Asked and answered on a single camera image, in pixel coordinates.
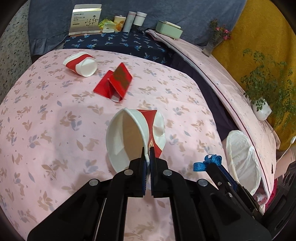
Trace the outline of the blue scrap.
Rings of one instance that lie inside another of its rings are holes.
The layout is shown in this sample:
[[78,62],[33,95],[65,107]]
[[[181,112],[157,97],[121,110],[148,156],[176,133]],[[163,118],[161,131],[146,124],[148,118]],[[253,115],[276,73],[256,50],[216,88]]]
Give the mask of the blue scrap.
[[222,157],[220,155],[209,154],[204,157],[203,162],[195,162],[193,164],[193,171],[194,172],[203,172],[207,170],[207,167],[210,164],[215,164],[217,166],[221,166],[222,164]]

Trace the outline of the red white paper cup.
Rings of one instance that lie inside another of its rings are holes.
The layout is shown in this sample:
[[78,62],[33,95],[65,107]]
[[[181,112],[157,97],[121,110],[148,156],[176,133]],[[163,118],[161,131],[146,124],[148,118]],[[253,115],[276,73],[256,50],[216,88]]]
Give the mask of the red white paper cup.
[[79,52],[69,56],[64,60],[63,65],[83,77],[90,77],[97,70],[95,58],[86,52]]
[[153,147],[158,158],[166,142],[164,117],[158,110],[123,108],[106,132],[107,154],[116,172],[127,169],[130,161],[142,155],[149,166],[149,149]]

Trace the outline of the red envelope box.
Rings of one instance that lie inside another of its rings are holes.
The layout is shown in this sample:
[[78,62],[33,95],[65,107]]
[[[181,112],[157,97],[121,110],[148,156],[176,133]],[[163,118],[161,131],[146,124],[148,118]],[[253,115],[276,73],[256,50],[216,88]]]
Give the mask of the red envelope box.
[[114,102],[120,102],[127,93],[131,81],[132,75],[124,63],[120,63],[114,71],[107,71],[93,92]]

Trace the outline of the white lined trash bin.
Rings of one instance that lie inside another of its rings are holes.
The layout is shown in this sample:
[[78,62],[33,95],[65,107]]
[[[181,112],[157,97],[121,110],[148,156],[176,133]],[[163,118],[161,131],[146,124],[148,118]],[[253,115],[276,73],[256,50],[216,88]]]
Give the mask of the white lined trash bin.
[[229,132],[222,144],[230,175],[254,195],[261,182],[261,171],[250,138],[243,132],[234,130]]

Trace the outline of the pink shelf cloth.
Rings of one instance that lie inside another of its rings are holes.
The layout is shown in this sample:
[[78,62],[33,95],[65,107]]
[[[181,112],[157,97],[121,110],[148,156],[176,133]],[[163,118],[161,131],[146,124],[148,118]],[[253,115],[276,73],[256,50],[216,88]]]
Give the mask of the pink shelf cloth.
[[249,137],[255,148],[255,156],[259,160],[261,182],[266,194],[264,202],[268,202],[274,189],[276,151],[280,146],[280,139],[271,125],[266,120],[257,119],[250,101],[244,96],[242,87],[215,57],[207,57],[200,47],[183,39],[174,40],[154,30],[147,30],[146,33],[178,53],[204,78],[232,116],[239,130]]

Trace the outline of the pink rabbit print tablecloth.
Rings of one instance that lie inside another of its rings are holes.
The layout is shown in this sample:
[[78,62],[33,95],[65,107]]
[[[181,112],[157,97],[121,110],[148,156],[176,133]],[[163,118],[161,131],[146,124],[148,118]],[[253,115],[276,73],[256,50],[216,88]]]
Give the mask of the pink rabbit print tablecloth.
[[[90,50],[98,67],[84,78],[63,65],[75,53],[41,57],[1,103],[1,208],[23,238],[89,179],[112,178],[105,136],[122,108],[163,115],[162,158],[187,179],[208,179],[193,164],[207,154],[224,155],[213,114],[188,75],[142,58]],[[123,100],[94,93],[120,63],[132,75]]]

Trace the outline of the mustard yellow backdrop cloth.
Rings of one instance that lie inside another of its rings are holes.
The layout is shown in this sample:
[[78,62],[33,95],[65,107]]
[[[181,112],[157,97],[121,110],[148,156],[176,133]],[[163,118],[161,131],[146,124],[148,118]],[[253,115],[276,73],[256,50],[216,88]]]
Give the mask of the mustard yellow backdrop cloth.
[[295,71],[295,33],[272,1],[247,1],[230,40],[222,42],[213,56],[245,89],[241,82],[258,64],[245,49],[271,56],[276,62],[286,62]]

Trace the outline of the glass vase with pink flowers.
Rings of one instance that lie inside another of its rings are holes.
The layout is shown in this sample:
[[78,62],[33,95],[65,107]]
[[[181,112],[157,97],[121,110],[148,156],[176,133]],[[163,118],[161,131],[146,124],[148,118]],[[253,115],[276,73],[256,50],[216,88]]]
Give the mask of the glass vase with pink flowers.
[[210,30],[210,38],[208,40],[207,45],[202,50],[202,53],[207,57],[211,56],[212,51],[221,42],[231,39],[231,31],[228,30],[225,25],[219,25],[217,19],[210,21]]

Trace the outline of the mint green tissue box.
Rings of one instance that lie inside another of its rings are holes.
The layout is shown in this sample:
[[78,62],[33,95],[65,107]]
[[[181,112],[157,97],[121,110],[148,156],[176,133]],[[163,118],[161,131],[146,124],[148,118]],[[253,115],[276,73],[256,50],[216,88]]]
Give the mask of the mint green tissue box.
[[183,30],[180,26],[172,24],[168,21],[158,21],[156,25],[156,32],[173,39],[180,39]]

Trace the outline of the navy floral cloth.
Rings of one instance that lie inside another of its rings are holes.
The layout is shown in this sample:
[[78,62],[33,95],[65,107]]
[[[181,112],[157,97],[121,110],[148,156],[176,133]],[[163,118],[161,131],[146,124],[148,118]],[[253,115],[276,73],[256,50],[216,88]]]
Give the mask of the navy floral cloth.
[[145,32],[84,34],[67,37],[63,49],[93,49],[116,52],[151,60],[166,66],[170,66],[173,59],[173,51]]

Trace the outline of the white lidded jar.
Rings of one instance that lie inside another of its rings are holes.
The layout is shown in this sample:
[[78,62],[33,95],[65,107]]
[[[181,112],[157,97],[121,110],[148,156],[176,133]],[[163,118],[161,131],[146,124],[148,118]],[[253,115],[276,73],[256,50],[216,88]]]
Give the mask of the white lidded jar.
[[139,26],[141,27],[144,23],[144,20],[146,18],[147,14],[146,13],[142,13],[140,11],[137,11],[136,16],[134,18],[133,24],[135,26]]

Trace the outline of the green yellow small packet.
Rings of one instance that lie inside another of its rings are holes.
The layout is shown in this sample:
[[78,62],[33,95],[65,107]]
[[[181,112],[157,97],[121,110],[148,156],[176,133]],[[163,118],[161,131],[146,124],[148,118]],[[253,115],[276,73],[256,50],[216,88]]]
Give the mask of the green yellow small packet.
[[103,19],[98,24],[100,31],[102,33],[114,33],[115,32],[115,23],[108,19]]

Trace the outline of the cream orange small carton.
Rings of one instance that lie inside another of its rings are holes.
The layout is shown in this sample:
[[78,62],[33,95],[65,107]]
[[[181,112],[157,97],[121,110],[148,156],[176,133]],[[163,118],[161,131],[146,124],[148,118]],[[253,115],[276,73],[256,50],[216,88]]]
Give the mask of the cream orange small carton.
[[121,32],[125,24],[126,17],[124,16],[114,16],[115,32]]

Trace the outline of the white product box with flowers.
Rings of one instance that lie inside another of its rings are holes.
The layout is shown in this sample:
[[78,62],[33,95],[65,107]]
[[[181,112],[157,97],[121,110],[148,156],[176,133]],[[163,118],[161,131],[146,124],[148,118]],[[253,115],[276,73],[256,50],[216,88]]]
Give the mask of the white product box with flowers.
[[69,36],[99,33],[101,6],[102,4],[76,4],[72,11]]

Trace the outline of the blue grey backdrop cloth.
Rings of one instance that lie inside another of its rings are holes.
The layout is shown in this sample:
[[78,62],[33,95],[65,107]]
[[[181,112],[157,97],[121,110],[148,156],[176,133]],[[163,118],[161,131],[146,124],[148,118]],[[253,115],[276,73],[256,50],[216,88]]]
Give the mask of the blue grey backdrop cloth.
[[158,21],[168,21],[183,29],[181,38],[204,46],[210,38],[209,24],[217,19],[232,30],[245,0],[35,0],[30,2],[28,31],[31,55],[43,55],[67,37],[72,10],[77,4],[101,4],[101,19],[126,16],[129,11],[146,13],[143,27],[154,29]]

